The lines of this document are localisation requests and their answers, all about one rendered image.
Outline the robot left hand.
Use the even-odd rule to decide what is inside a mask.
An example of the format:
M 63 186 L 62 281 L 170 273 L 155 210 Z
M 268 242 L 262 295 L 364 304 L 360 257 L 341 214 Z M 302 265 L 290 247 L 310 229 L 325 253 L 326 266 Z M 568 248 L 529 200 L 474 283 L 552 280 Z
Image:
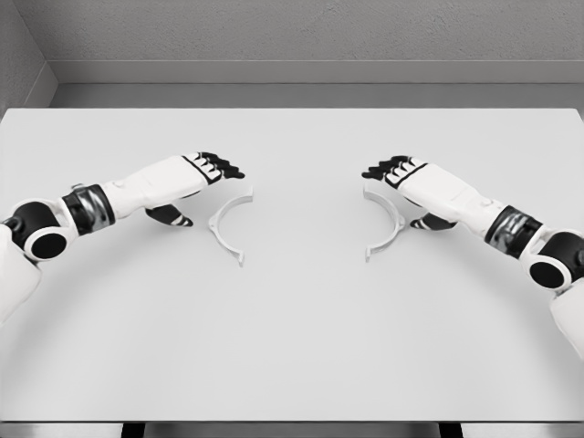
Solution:
M 193 221 L 172 202 L 193 196 L 221 180 L 245 177 L 237 166 L 207 151 L 172 156 L 139 174 L 144 180 L 145 213 L 161 224 L 177 227 L 191 227 Z

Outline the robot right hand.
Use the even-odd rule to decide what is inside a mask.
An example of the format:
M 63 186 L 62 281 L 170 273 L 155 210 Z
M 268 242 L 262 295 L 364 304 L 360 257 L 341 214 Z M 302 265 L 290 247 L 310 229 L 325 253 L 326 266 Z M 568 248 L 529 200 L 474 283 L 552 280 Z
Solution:
M 455 198 L 465 183 L 436 164 L 406 155 L 396 155 L 368 168 L 361 176 L 387 183 L 404 199 L 426 211 L 410 227 L 443 231 L 457 224 Z

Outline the white half pipe clamp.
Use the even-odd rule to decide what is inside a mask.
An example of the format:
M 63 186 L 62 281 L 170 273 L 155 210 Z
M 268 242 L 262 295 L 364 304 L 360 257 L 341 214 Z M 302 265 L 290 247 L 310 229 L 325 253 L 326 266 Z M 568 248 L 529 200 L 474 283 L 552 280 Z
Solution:
M 232 197 L 228 201 L 224 202 L 207 221 L 207 228 L 213 234 L 217 244 L 222 247 L 223 250 L 226 251 L 230 256 L 232 256 L 240 267 L 243 267 L 245 263 L 245 251 L 236 248 L 225 239 L 221 231 L 221 223 L 227 214 L 236 208 L 236 206 L 245 203 L 251 203 L 254 201 L 254 197 L 254 188 L 250 186 L 246 192 L 238 194 L 237 196 Z
M 382 207 L 389 215 L 391 223 L 393 224 L 392 231 L 386 238 L 384 238 L 377 244 L 371 244 L 366 246 L 365 262 L 369 263 L 373 255 L 376 255 L 386 250 L 391 245 L 391 243 L 396 239 L 398 234 L 405 227 L 405 218 L 403 217 L 395 203 L 390 198 L 384 196 L 381 193 L 373 191 L 367 184 L 363 186 L 362 193 L 363 197 L 366 200 L 372 201 L 379 205 L 380 207 Z

